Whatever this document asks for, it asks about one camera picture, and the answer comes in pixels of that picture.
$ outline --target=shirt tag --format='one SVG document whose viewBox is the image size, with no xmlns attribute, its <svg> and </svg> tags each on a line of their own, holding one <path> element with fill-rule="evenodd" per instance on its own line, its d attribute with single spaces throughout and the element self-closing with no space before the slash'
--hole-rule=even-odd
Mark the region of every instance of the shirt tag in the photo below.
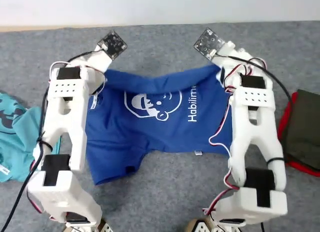
<svg viewBox="0 0 320 232">
<path fill-rule="evenodd" d="M 195 150 L 195 151 L 194 151 L 194 154 L 195 154 L 196 156 L 202 155 L 202 151 L 200 151 L 200 150 Z"/>
<path fill-rule="evenodd" d="M 0 171 L 4 173 L 5 175 L 9 175 L 10 170 L 8 170 L 6 167 L 0 164 Z"/>
<path fill-rule="evenodd" d="M 95 109 L 96 106 L 97 106 L 97 103 L 98 103 L 98 96 L 97 96 L 97 95 L 94 95 L 90 109 Z"/>
</svg>

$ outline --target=teal cloth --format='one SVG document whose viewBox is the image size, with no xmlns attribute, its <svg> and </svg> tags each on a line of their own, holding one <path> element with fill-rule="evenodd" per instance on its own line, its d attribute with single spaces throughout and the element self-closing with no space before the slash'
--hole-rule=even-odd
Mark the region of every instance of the teal cloth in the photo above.
<svg viewBox="0 0 320 232">
<path fill-rule="evenodd" d="M 24 181 L 29 174 L 36 146 L 41 109 L 24 108 L 7 94 L 0 93 L 0 182 Z M 58 154 L 60 143 L 53 148 Z"/>
</svg>

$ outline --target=floor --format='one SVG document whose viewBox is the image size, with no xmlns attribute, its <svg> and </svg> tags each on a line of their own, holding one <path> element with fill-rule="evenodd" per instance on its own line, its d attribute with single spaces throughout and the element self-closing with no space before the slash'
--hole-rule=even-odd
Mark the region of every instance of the floor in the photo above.
<svg viewBox="0 0 320 232">
<path fill-rule="evenodd" d="M 252 55 L 262 57 L 290 92 L 297 88 L 320 94 L 320 22 L 241 23 L 206 25 L 134 26 L 115 28 L 128 49 L 111 67 L 158 76 L 200 67 L 208 61 L 193 49 L 206 27 Z M 30 106 L 39 106 L 48 85 L 49 66 L 91 50 L 111 28 L 58 29 L 0 33 L 0 90 Z M 274 85 L 276 118 L 287 99 Z M 63 139 L 62 151 L 70 149 Z M 262 156 L 250 148 L 248 166 L 264 167 Z M 178 232 L 202 215 L 201 208 L 223 190 L 227 158 L 193 153 L 153 152 L 133 176 L 94 186 L 88 168 L 79 177 L 101 205 L 115 232 Z M 288 215 L 273 219 L 266 230 L 318 231 L 320 181 L 287 168 Z M 0 184 L 0 221 L 4 223 L 21 183 Z M 62 225 L 39 215 L 23 196 L 8 231 L 61 231 Z M 260 231 L 248 225 L 243 232 Z"/>
</svg>

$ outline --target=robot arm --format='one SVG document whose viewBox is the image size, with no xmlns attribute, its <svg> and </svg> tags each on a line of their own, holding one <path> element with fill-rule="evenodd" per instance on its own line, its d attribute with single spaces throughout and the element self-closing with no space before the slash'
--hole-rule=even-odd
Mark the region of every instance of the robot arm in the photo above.
<svg viewBox="0 0 320 232">
<path fill-rule="evenodd" d="M 250 73 L 245 71 L 244 66 L 243 74 L 241 70 L 233 73 L 239 64 L 247 64 L 230 56 L 247 61 L 259 59 L 253 58 L 244 49 L 236 51 L 232 42 L 224 42 L 210 29 L 202 34 L 194 48 L 221 67 L 217 79 L 226 88 L 234 89 L 229 100 L 233 141 L 228 166 L 239 189 L 232 196 L 216 202 L 209 220 L 217 230 L 222 227 L 224 231 L 238 231 L 237 227 L 287 214 L 287 197 L 283 192 L 286 171 L 282 147 L 277 138 L 272 80 L 254 66 L 248 67 Z M 246 168 L 245 154 L 250 144 L 260 149 L 268 169 Z"/>
<path fill-rule="evenodd" d="M 123 40 L 112 31 L 97 44 L 87 61 L 80 57 L 66 67 L 50 72 L 42 136 L 43 156 L 28 184 L 28 191 L 54 220 L 65 223 L 66 227 L 77 228 L 75 231 L 111 231 L 108 224 L 99 226 L 102 210 L 82 189 L 76 174 L 82 172 L 85 164 L 89 97 L 100 91 L 105 82 L 104 72 L 126 48 Z M 64 133 L 70 136 L 71 153 L 50 155 L 50 146 L 53 147 Z M 37 161 L 39 144 L 33 154 Z"/>
</svg>

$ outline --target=cartoon face logo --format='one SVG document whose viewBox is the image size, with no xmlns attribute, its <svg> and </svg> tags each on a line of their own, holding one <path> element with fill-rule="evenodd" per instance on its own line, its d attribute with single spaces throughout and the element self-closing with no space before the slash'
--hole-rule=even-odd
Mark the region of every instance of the cartoon face logo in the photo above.
<svg viewBox="0 0 320 232">
<path fill-rule="evenodd" d="M 180 91 L 165 94 L 133 94 L 124 92 L 125 107 L 138 118 L 154 117 L 167 121 L 169 114 L 178 109 L 182 101 Z"/>
<path fill-rule="evenodd" d="M 2 131 L 0 131 L 0 133 L 15 134 L 13 131 L 13 122 L 17 117 L 24 114 L 25 110 L 9 96 L 6 99 L 0 99 L 0 103 L 3 103 L 2 106 L 4 107 L 14 109 L 13 111 L 0 110 L 0 122 L 2 124 Z"/>
</svg>

